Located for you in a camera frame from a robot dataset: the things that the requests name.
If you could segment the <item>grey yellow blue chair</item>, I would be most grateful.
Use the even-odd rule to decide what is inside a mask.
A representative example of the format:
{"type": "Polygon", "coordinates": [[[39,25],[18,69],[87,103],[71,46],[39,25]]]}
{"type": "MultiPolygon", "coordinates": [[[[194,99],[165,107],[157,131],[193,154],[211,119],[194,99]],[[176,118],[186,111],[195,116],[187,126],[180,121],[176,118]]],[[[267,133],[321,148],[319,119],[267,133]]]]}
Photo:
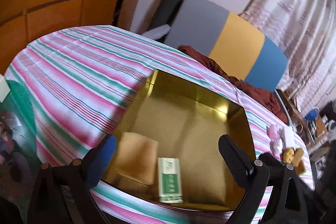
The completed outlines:
{"type": "Polygon", "coordinates": [[[288,59],[270,38],[240,16],[208,0],[183,0],[172,24],[142,34],[172,48],[191,46],[229,76],[270,92],[288,59]]]}

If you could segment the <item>black rolled mat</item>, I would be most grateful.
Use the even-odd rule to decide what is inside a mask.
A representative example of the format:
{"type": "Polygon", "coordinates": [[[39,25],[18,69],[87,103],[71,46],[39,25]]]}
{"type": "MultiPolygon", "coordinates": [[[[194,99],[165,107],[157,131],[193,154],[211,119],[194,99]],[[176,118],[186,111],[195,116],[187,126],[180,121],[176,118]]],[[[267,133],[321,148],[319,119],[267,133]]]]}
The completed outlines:
{"type": "Polygon", "coordinates": [[[149,31],[165,24],[171,26],[182,2],[183,0],[161,0],[147,30],[149,31]]]}

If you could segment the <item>blue cup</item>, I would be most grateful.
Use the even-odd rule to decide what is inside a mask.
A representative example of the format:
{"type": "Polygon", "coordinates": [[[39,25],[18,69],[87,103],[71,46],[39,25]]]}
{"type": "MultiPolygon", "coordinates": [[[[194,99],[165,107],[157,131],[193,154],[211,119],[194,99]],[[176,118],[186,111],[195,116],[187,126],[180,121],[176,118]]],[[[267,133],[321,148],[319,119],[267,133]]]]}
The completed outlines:
{"type": "Polygon", "coordinates": [[[319,116],[319,108],[313,107],[305,116],[307,121],[315,121],[319,116]]]}

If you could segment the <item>patterned beige curtain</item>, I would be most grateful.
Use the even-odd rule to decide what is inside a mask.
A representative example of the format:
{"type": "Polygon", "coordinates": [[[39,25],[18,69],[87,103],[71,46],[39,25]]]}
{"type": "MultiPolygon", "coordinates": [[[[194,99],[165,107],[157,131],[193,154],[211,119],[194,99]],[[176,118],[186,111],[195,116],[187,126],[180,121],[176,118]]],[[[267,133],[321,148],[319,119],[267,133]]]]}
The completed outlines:
{"type": "Polygon", "coordinates": [[[321,107],[335,90],[335,0],[252,0],[241,17],[286,55],[278,88],[303,114],[321,107]]]}

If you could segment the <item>wooden side desk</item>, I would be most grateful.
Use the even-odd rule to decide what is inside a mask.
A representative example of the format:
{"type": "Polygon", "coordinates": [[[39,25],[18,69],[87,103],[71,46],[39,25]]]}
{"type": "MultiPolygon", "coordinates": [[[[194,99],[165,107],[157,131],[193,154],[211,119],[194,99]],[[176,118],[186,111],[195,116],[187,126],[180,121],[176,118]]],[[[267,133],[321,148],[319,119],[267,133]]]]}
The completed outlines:
{"type": "Polygon", "coordinates": [[[292,126],[293,130],[301,137],[306,146],[309,148],[313,147],[315,141],[309,129],[308,122],[295,107],[292,100],[280,89],[276,89],[273,94],[277,97],[283,112],[286,114],[288,120],[287,124],[292,126]]]}

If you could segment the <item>striped pink green tablecloth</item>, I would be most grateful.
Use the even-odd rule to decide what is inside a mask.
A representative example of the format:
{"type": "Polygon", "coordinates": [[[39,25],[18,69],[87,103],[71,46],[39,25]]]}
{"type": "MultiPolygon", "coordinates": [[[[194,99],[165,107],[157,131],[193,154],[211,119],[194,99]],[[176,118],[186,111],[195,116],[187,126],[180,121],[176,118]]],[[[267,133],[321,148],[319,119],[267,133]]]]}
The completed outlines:
{"type": "Polygon", "coordinates": [[[73,27],[29,43],[10,63],[6,80],[23,84],[31,96],[37,157],[42,163],[27,215],[28,223],[70,223],[62,195],[68,187],[85,223],[308,223],[306,194],[311,174],[299,178],[292,164],[271,149],[270,125],[286,125],[192,57],[164,44],[112,26],[73,27]],[[100,179],[85,190],[74,186],[71,162],[83,159],[113,135],[140,88],[155,71],[198,84],[243,107],[256,157],[269,169],[265,190],[245,190],[234,210],[196,210],[180,203],[145,200],[100,179]]]}

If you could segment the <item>yellow sponge block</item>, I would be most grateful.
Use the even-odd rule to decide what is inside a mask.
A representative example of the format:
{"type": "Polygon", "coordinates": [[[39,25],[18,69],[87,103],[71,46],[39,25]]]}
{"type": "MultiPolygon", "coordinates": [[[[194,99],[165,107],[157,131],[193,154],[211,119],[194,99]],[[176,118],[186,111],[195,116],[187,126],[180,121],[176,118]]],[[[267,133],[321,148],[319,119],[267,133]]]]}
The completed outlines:
{"type": "Polygon", "coordinates": [[[124,132],[114,161],[116,172],[144,185],[153,185],[159,143],[135,132],[124,132]]]}

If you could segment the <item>yellow sponge piece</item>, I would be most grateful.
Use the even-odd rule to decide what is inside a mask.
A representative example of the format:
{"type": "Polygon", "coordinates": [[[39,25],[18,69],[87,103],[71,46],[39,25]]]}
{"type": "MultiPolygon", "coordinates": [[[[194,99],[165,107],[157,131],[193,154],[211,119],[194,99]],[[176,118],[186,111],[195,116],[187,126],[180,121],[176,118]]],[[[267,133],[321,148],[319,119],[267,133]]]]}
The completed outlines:
{"type": "Polygon", "coordinates": [[[286,148],[282,152],[282,161],[288,164],[291,164],[293,158],[294,158],[294,148],[286,148]]]}

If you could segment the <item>green white small carton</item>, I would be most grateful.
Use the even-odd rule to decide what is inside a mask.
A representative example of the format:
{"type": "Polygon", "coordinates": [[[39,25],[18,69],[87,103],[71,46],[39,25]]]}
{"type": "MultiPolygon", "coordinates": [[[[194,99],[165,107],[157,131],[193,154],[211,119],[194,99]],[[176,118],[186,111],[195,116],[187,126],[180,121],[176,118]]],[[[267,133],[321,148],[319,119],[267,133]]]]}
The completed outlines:
{"type": "Polygon", "coordinates": [[[158,199],[162,203],[183,203],[179,159],[158,158],[158,199]]]}

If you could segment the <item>gold metal tin box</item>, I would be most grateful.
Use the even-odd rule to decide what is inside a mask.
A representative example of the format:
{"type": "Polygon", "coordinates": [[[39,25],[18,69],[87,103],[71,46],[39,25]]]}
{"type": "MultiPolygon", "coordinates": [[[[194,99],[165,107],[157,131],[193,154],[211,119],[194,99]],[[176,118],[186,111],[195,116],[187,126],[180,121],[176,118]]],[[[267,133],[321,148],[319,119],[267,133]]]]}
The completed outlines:
{"type": "MultiPolygon", "coordinates": [[[[157,157],[179,159],[181,208],[234,210],[244,195],[223,160],[218,141],[229,135],[250,158],[256,157],[243,107],[216,92],[163,71],[155,71],[138,91],[114,130],[135,132],[159,143],[157,157]]],[[[111,159],[102,180],[145,200],[158,201],[158,158],[153,185],[119,175],[111,159]]]]}

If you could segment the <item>dark red cloth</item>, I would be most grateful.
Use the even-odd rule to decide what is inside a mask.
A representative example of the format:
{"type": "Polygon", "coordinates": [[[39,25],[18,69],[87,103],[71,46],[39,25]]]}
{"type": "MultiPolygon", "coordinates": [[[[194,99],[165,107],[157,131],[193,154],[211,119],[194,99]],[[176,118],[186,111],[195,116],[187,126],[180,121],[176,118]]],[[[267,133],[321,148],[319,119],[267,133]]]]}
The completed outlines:
{"type": "Polygon", "coordinates": [[[244,82],[243,80],[239,80],[236,77],[229,76],[213,59],[199,53],[191,46],[179,46],[178,50],[192,57],[210,71],[216,73],[217,75],[220,75],[221,77],[229,81],[236,88],[243,91],[245,94],[253,98],[270,112],[272,112],[285,124],[288,123],[288,118],[286,114],[283,112],[280,103],[272,92],[262,88],[255,88],[254,86],[244,82]]]}

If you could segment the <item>brown yellow sponge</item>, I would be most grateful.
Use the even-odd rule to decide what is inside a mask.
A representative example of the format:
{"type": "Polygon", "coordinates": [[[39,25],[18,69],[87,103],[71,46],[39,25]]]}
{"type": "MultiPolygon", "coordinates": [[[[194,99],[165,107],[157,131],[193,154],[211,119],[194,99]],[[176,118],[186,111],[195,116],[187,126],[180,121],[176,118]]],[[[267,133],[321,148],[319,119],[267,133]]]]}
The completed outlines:
{"type": "Polygon", "coordinates": [[[291,164],[294,166],[297,176],[301,176],[306,172],[306,168],[303,162],[304,151],[302,148],[298,148],[294,152],[291,164]]]}

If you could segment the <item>white cube box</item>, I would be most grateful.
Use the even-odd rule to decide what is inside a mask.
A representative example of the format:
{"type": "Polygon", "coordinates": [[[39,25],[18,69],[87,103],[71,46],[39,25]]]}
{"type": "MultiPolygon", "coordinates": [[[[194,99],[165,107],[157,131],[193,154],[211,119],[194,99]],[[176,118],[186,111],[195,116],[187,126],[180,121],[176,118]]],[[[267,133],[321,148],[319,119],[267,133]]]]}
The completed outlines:
{"type": "Polygon", "coordinates": [[[2,103],[10,92],[9,85],[3,75],[0,75],[0,102],[2,103]]]}

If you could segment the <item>white foam block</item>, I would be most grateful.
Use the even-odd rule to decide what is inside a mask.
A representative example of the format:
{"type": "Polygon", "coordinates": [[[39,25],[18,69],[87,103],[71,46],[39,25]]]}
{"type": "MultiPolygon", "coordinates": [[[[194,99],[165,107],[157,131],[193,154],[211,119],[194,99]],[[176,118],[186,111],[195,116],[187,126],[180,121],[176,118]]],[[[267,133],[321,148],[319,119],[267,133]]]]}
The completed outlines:
{"type": "Polygon", "coordinates": [[[294,132],[291,127],[285,126],[280,128],[279,135],[284,148],[295,148],[294,132]]]}

